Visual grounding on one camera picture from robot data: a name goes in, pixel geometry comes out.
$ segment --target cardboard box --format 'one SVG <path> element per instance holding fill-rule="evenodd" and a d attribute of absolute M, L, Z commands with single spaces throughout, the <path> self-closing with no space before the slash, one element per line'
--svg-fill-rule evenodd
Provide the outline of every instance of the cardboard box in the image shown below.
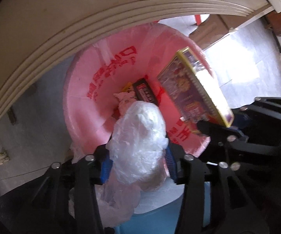
<path fill-rule="evenodd" d="M 193 132 L 199 120 L 231 126 L 234 115 L 221 89 L 190 48 L 177 51 L 158 80 Z"/>
<path fill-rule="evenodd" d="M 201 49 L 206 49 L 229 33 L 229 29 L 220 15 L 210 15 L 189 35 Z"/>

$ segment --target pink plastic bag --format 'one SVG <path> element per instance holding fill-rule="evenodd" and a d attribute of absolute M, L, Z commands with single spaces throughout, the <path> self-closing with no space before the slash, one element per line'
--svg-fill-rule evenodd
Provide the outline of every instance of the pink plastic bag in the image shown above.
<path fill-rule="evenodd" d="M 170 140 L 196 157 L 203 152 L 209 138 L 189 131 L 156 79 L 176 51 L 186 46 L 210 71 L 201 49 L 190 38 L 157 23 L 123 30 L 77 53 L 67 72 L 63 108 L 70 136 L 83 155 L 110 138 L 116 122 L 111 116 L 119 104 L 113 94 L 141 78 L 159 101 Z"/>

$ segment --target crumpled plastic bag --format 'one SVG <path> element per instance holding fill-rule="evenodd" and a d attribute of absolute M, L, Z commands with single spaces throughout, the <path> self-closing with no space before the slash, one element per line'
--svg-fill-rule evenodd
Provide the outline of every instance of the crumpled plastic bag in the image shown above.
<path fill-rule="evenodd" d="M 140 201 L 140 188 L 117 181 L 113 171 L 102 186 L 95 185 L 100 219 L 104 228 L 128 221 Z M 69 193 L 69 213 L 74 217 L 74 188 Z"/>
<path fill-rule="evenodd" d="M 106 145 L 118 181 L 126 185 L 136 183 L 143 191 L 159 187 L 166 179 L 165 136 L 165 121 L 159 108 L 144 101 L 134 102 L 114 125 Z"/>

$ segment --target metal screw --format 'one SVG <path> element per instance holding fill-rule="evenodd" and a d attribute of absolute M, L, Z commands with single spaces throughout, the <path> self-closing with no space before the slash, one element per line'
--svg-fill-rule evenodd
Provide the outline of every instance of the metal screw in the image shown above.
<path fill-rule="evenodd" d="M 59 162 L 52 163 L 52 164 L 51 164 L 51 167 L 52 167 L 53 169 L 58 169 L 58 168 L 60 167 L 60 163 L 59 163 Z"/>
<path fill-rule="evenodd" d="M 239 162 L 235 162 L 235 163 L 232 163 L 230 168 L 233 170 L 233 171 L 238 171 L 240 169 L 240 163 Z"/>
<path fill-rule="evenodd" d="M 187 161 L 192 161 L 192 160 L 194 160 L 194 157 L 193 157 L 193 155 L 186 154 L 186 155 L 184 155 L 184 159 L 186 159 Z"/>
<path fill-rule="evenodd" d="M 220 168 L 226 169 L 226 168 L 228 167 L 228 164 L 225 163 L 225 162 L 219 162 L 218 166 L 219 166 Z"/>
<path fill-rule="evenodd" d="M 94 155 L 87 155 L 87 156 L 85 157 L 85 160 L 86 160 L 87 162 L 90 162 L 90 161 L 95 160 Z"/>
<path fill-rule="evenodd" d="M 245 105 L 245 106 L 242 106 L 240 107 L 240 111 L 246 111 L 248 109 L 248 107 Z"/>
<path fill-rule="evenodd" d="M 229 142 L 233 142 L 236 139 L 237 139 L 237 137 L 235 135 L 230 135 L 230 136 L 227 137 L 227 141 L 229 141 Z"/>

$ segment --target floor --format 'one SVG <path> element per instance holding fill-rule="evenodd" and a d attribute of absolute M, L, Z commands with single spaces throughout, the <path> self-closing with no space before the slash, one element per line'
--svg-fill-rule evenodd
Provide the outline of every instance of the floor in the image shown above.
<path fill-rule="evenodd" d="M 205 51 L 231 108 L 250 104 L 256 96 L 281 97 L 278 49 L 260 20 L 229 35 Z M 62 110 L 62 89 L 69 57 L 47 72 L 13 105 L 17 124 L 0 120 L 0 151 L 10 161 L 0 166 L 0 196 L 42 175 L 63 161 L 71 139 Z"/>

